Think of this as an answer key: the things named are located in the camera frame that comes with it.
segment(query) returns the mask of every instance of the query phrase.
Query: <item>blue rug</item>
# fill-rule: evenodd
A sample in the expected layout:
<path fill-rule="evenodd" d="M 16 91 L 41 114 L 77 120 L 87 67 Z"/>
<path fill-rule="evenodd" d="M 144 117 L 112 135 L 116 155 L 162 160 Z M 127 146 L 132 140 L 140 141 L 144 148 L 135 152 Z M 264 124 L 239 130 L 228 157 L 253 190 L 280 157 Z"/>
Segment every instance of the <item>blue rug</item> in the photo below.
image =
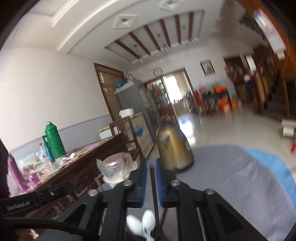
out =
<path fill-rule="evenodd" d="M 244 151 L 255 158 L 262 166 L 270 169 L 277 176 L 278 180 L 291 198 L 296 210 L 296 184 L 285 163 L 279 157 L 269 152 L 253 148 L 244 148 Z"/>

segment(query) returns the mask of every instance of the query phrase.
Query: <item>metal screw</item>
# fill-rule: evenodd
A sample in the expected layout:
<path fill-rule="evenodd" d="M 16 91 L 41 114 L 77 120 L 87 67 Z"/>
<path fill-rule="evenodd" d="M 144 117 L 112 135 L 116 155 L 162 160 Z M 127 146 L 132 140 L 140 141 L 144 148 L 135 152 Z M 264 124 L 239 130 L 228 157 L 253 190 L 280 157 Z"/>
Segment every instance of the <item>metal screw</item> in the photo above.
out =
<path fill-rule="evenodd" d="M 179 185 L 180 185 L 180 181 L 179 181 L 179 180 L 172 180 L 172 181 L 170 182 L 170 184 L 171 184 L 172 186 L 179 186 Z"/>
<path fill-rule="evenodd" d="M 129 187 L 129 186 L 131 186 L 132 184 L 133 184 L 133 181 L 132 181 L 132 180 L 125 180 L 125 181 L 123 182 L 123 185 L 126 186 L 126 187 Z"/>
<path fill-rule="evenodd" d="M 89 194 L 89 196 L 94 197 L 99 194 L 99 191 L 96 189 L 91 189 L 91 190 L 89 190 L 88 194 Z"/>
<path fill-rule="evenodd" d="M 205 192 L 206 192 L 206 194 L 208 194 L 208 195 L 213 195 L 213 194 L 216 193 L 216 191 L 215 191 L 213 188 L 207 188 L 207 189 L 205 190 Z"/>

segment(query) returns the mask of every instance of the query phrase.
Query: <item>white wall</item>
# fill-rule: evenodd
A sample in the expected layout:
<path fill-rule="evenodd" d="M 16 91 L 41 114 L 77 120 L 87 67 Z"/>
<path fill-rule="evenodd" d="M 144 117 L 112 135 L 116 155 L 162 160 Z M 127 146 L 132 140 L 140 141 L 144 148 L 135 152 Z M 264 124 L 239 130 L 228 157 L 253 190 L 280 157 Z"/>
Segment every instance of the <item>white wall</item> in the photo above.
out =
<path fill-rule="evenodd" d="M 13 150 L 44 134 L 108 115 L 91 60 L 41 48 L 0 52 L 0 137 Z"/>
<path fill-rule="evenodd" d="M 200 84 L 208 85 L 225 80 L 227 75 L 224 70 L 225 62 L 223 57 L 239 55 L 241 53 L 253 53 L 253 50 L 251 47 L 234 39 L 211 38 L 204 46 L 171 54 L 131 71 L 136 78 L 147 82 L 155 78 L 153 75 L 155 67 L 160 67 L 164 75 L 185 67 L 193 88 L 197 89 Z M 215 74 L 205 76 L 200 61 L 207 59 L 210 59 Z"/>

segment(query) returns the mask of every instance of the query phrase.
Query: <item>blue gripper pad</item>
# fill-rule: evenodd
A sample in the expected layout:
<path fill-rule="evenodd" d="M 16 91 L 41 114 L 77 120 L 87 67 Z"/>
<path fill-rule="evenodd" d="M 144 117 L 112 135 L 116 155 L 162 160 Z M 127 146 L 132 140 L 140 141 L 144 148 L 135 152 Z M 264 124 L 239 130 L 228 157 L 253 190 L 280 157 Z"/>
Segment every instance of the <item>blue gripper pad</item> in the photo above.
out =
<path fill-rule="evenodd" d="M 147 179 L 147 160 L 145 159 L 142 163 L 144 165 L 143 179 L 142 179 L 142 189 L 141 189 L 141 205 L 144 206 L 145 201 L 145 190 L 146 190 L 146 179 Z"/>
<path fill-rule="evenodd" d="M 163 183 L 162 183 L 161 176 L 160 176 L 160 166 L 159 166 L 158 159 L 155 162 L 155 168 L 156 168 L 156 182 L 157 182 L 159 203 L 162 206 L 163 205 Z"/>

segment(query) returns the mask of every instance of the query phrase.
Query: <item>gray rug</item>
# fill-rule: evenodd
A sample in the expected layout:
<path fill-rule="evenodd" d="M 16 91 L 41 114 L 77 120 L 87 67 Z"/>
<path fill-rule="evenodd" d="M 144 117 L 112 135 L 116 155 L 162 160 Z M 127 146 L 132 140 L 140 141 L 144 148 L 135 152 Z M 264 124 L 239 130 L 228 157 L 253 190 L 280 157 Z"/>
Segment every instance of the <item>gray rug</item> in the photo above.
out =
<path fill-rule="evenodd" d="M 285 239 L 296 222 L 296 211 L 272 171 L 237 146 L 204 146 L 193 149 L 193 154 L 194 166 L 178 174 L 179 180 L 197 190 L 214 188 L 267 240 Z M 140 219 L 144 210 L 154 210 L 150 173 L 146 187 L 144 208 L 128 210 Z M 170 240 L 178 239 L 175 209 L 167 212 L 163 230 Z"/>

